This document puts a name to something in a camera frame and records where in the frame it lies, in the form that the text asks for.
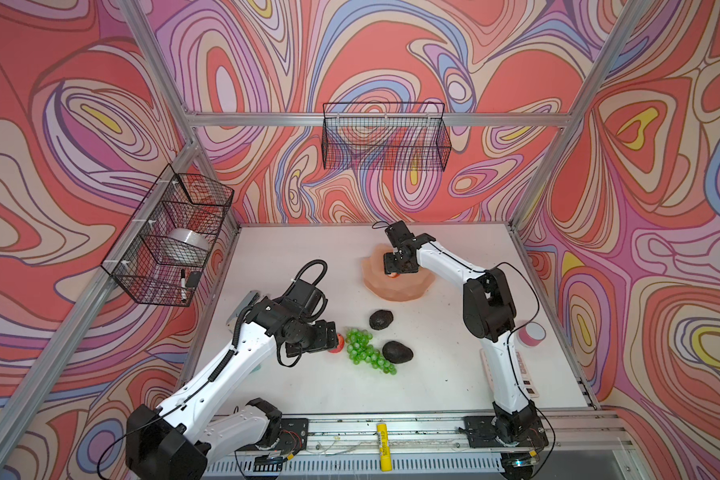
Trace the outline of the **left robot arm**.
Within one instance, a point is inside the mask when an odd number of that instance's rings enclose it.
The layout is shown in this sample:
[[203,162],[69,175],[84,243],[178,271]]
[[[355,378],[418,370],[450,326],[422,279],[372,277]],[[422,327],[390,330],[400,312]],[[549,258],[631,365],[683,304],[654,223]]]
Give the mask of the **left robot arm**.
[[140,479],[199,479],[207,466],[242,448],[275,452],[286,461],[303,449],[304,430],[282,423],[281,411],[255,398],[224,418],[218,410],[270,356],[293,368],[305,354],[338,345],[334,323],[322,319],[327,297],[319,281],[304,280],[312,267],[322,279],[328,264],[311,260],[285,292],[262,297],[234,320],[232,338],[199,373],[157,407],[141,405],[127,419],[125,464]]

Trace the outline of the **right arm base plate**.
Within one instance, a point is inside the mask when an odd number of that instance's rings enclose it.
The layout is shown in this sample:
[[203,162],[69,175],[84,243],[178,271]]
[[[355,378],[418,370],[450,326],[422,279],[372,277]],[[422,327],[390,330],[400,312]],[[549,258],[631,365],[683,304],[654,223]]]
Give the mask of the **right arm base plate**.
[[495,416],[465,416],[461,428],[470,448],[530,448],[540,450],[549,445],[541,420],[509,420]]

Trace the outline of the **green fake grape bunch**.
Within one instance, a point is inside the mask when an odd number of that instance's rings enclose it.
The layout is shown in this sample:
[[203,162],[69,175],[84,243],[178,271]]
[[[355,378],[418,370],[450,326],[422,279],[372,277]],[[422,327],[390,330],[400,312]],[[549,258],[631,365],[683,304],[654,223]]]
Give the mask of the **green fake grape bunch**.
[[367,364],[386,375],[396,375],[396,367],[373,343],[373,335],[362,329],[350,328],[344,337],[345,351],[354,365]]

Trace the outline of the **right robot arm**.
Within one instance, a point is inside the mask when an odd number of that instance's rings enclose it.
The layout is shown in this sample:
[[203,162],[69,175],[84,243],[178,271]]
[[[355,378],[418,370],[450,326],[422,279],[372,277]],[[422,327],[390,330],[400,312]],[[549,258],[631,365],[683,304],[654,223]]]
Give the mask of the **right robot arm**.
[[490,374],[491,429],[497,442],[508,447],[526,442],[536,450],[550,445],[543,416],[523,384],[515,344],[517,308],[504,271],[472,264],[435,237],[412,233],[403,221],[385,226],[384,232],[392,246],[383,256],[385,273],[413,274],[424,268],[461,290],[463,323],[480,341]]

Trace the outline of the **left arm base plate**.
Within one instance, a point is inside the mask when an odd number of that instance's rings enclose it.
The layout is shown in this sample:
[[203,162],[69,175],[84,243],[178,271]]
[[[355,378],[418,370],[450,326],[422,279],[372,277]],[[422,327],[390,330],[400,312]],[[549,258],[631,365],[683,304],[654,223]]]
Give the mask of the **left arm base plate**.
[[258,443],[245,445],[237,450],[243,452],[276,452],[280,455],[296,454],[308,446],[309,419],[306,417],[286,417],[280,421],[276,440],[267,442],[267,437]]

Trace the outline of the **large dark fake avocado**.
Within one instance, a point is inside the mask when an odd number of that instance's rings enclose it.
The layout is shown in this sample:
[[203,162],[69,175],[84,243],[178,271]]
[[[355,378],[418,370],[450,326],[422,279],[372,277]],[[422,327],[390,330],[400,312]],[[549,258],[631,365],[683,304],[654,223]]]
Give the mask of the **large dark fake avocado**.
[[382,355],[391,364],[403,364],[414,358],[414,352],[411,348],[399,341],[388,341],[382,347]]

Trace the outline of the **small dark fake avocado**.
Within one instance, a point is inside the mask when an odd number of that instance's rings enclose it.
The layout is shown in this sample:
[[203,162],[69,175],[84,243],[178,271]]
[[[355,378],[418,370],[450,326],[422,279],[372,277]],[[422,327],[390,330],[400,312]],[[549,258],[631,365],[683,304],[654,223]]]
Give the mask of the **small dark fake avocado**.
[[394,314],[390,310],[376,310],[368,320],[369,327],[373,330],[384,330],[394,321]]

